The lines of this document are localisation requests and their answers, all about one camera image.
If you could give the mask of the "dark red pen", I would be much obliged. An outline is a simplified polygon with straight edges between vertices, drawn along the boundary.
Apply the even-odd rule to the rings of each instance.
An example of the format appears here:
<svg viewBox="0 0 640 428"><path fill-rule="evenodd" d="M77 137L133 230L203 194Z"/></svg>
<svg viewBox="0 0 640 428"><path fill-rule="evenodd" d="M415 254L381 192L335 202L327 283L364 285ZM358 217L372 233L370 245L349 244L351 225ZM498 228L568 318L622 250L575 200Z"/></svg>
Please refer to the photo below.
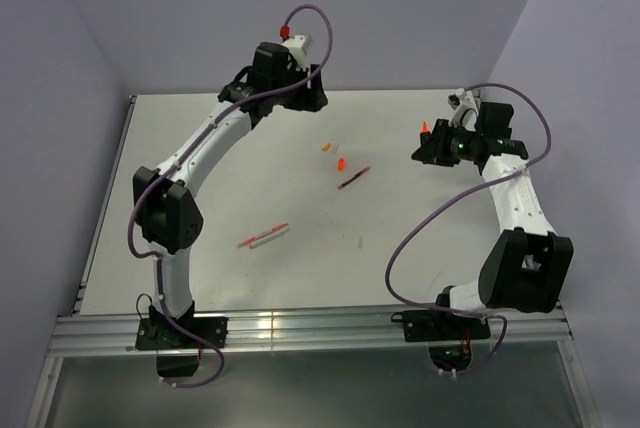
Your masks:
<svg viewBox="0 0 640 428"><path fill-rule="evenodd" d="M347 186L349 186L351 183L353 183L354 181L356 181L357 179L359 179L360 177L362 177L364 174L368 173L370 171L371 167L367 166L361 170L359 170L357 173L355 173L353 176L351 176L349 179L347 179L346 181L342 182L341 184L338 185L338 190L342 190L344 188L346 188Z"/></svg>

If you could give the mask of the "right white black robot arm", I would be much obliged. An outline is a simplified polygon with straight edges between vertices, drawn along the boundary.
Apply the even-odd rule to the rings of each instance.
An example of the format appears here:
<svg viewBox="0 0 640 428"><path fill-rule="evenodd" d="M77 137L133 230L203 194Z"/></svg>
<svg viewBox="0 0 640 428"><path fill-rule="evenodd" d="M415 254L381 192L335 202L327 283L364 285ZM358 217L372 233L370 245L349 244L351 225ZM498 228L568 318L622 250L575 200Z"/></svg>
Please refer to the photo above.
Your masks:
<svg viewBox="0 0 640 428"><path fill-rule="evenodd" d="M476 121L467 128L473 112ZM573 257L572 241L555 232L539 204L527 149L511 136L513 114L505 103L483 102L476 110L460 104L452 119L423 128L412 155L415 161L444 167L473 163L489 186L499 222L499 237L478 278L446 288L443 307L433 313L435 331L446 338L466 327L466 312L552 311Z"/></svg>

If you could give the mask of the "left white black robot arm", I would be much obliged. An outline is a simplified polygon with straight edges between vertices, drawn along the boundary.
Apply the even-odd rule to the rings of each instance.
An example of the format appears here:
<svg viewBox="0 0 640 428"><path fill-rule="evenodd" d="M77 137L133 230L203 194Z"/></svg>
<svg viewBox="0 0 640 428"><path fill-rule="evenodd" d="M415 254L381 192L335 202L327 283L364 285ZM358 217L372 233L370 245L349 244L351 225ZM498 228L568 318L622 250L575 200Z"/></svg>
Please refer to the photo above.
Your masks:
<svg viewBox="0 0 640 428"><path fill-rule="evenodd" d="M183 347L195 334L190 289L191 247L204 227L196 196L222 157L273 109L318 112L327 103L319 64L309 62L308 34L263 42L253 61L218 94L206 120L168 159L133 176L134 208L127 230L139 228L148 244L134 257L155 264L151 317L160 318L159 336Z"/></svg>

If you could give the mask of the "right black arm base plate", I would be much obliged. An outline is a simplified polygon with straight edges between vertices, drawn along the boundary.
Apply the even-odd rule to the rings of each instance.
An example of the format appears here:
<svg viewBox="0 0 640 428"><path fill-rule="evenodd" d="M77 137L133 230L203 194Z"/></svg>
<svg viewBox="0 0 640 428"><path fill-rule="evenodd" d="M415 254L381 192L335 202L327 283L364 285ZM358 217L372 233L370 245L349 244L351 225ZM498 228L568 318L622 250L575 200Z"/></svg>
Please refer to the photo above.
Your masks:
<svg viewBox="0 0 640 428"><path fill-rule="evenodd" d="M434 310L405 310L391 315L400 323L408 343L485 340L491 335L487 323Z"/></svg>

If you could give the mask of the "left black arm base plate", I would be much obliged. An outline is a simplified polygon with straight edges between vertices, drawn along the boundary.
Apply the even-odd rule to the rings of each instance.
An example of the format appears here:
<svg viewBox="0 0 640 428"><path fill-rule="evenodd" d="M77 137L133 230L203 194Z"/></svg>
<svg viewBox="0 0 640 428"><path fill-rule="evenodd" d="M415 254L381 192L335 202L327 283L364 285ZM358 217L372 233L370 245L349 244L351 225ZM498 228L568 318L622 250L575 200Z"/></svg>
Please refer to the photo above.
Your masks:
<svg viewBox="0 0 640 428"><path fill-rule="evenodd" d="M206 340L217 348L223 348L226 342L227 317L196 317L186 328L198 338ZM177 330L161 317L159 320L143 318L138 326L135 341L137 351L168 351L204 348L205 344Z"/></svg>

